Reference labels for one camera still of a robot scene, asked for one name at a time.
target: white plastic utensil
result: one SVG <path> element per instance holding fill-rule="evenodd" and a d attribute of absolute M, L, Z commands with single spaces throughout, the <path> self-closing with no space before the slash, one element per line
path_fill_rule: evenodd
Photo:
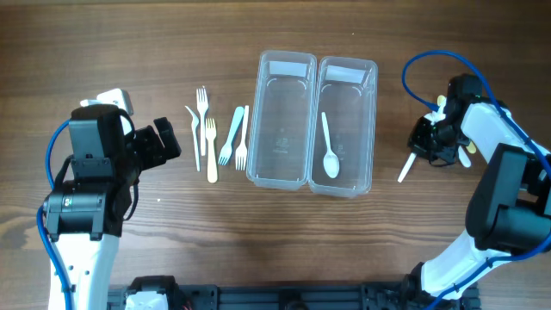
<path fill-rule="evenodd" d="M 197 171 L 201 171 L 201 162 L 199 161 L 199 146 L 197 145 L 197 126 L 199 126 L 199 119 L 197 115 L 193 113 L 193 110 L 186 106 L 191 113 L 193 120 L 191 121 L 191 132 L 193 133 L 193 147 L 195 148 L 195 164 L 197 165 Z"/>
<path fill-rule="evenodd" d="M 338 157 L 331 150 L 331 142 L 329 140 L 329 128 L 327 126 L 327 117 L 325 116 L 325 112 L 321 113 L 321 122 L 324 126 L 325 143 L 327 144 L 327 153 L 324 156 L 324 169 L 328 177 L 335 178 L 338 175 Z"/>
<path fill-rule="evenodd" d="M 205 86 L 197 89 L 197 111 L 201 117 L 201 156 L 207 153 L 207 142 L 205 141 L 205 115 L 208 111 L 208 96 Z"/>
<path fill-rule="evenodd" d="M 249 106 L 245 106 L 245 115 L 243 116 L 243 126 L 241 127 L 241 144 L 235 150 L 235 170 L 243 171 L 247 166 L 247 123 L 249 122 Z"/>

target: white plastic spoon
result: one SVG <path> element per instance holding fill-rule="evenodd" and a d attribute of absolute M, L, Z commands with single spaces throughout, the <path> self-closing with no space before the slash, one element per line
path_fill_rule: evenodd
<path fill-rule="evenodd" d="M 337 177 L 338 174 L 338 157 L 331 150 L 331 142 L 329 141 L 329 128 L 327 127 L 327 117 L 325 112 L 321 112 L 321 122 L 324 126 L 325 143 L 327 144 L 327 153 L 324 156 L 324 169 L 327 176 L 330 178 Z"/>

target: cream plastic fork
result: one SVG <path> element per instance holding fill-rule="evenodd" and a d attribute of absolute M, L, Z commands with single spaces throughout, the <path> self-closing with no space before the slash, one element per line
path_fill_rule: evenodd
<path fill-rule="evenodd" d="M 247 165 L 247 146 L 245 140 L 247 138 L 247 123 L 249 121 L 249 106 L 245 106 L 245 114 L 243 115 L 243 126 L 241 129 L 241 143 L 235 150 L 235 170 L 243 171 Z"/>
<path fill-rule="evenodd" d="M 214 140 L 216 139 L 216 124 L 214 119 L 207 119 L 207 130 L 205 132 L 208 140 L 208 162 L 207 162 L 207 180 L 210 183 L 218 181 L 218 171 L 216 170 L 216 152 L 214 151 Z"/>

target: white plastic fork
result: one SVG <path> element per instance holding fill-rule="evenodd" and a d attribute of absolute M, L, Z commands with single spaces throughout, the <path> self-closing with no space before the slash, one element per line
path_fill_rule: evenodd
<path fill-rule="evenodd" d="M 247 138 L 247 122 L 249 121 L 249 106 L 245 106 L 245 114 L 243 115 L 243 129 L 241 129 L 241 144 L 235 150 L 235 170 L 243 171 L 247 166 L 247 146 L 245 140 Z"/>
<path fill-rule="evenodd" d="M 207 154 L 207 142 L 205 141 L 205 115 L 208 111 L 208 96 L 205 86 L 197 89 L 197 111 L 201 117 L 201 156 Z"/>

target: plastic fork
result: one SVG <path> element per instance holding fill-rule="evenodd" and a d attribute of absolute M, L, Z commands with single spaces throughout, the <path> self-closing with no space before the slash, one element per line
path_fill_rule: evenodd
<path fill-rule="evenodd" d="M 247 138 L 247 122 L 249 121 L 249 106 L 245 106 L 245 114 L 243 116 L 243 128 L 241 129 L 241 144 L 235 150 L 235 170 L 243 171 L 247 165 L 247 146 L 245 139 Z"/>
<path fill-rule="evenodd" d="M 216 139 L 216 123 L 214 119 L 207 119 L 207 130 L 205 135 L 208 140 L 208 162 L 207 179 L 210 183 L 218 181 L 218 171 L 216 170 L 216 152 L 214 151 L 214 140 Z"/>
<path fill-rule="evenodd" d="M 232 125 L 230 126 L 230 133 L 227 135 L 227 141 L 222 146 L 220 150 L 220 155 L 218 156 L 218 164 L 226 165 L 230 162 L 230 157 L 233 152 L 233 140 L 235 139 L 235 134 L 238 132 L 239 125 L 243 119 L 243 107 L 237 107 L 233 113 Z"/>
<path fill-rule="evenodd" d="M 205 141 L 205 115 L 208 111 L 208 96 L 205 86 L 197 89 L 197 111 L 201 117 L 201 156 L 205 156 L 207 149 L 207 142 Z"/>

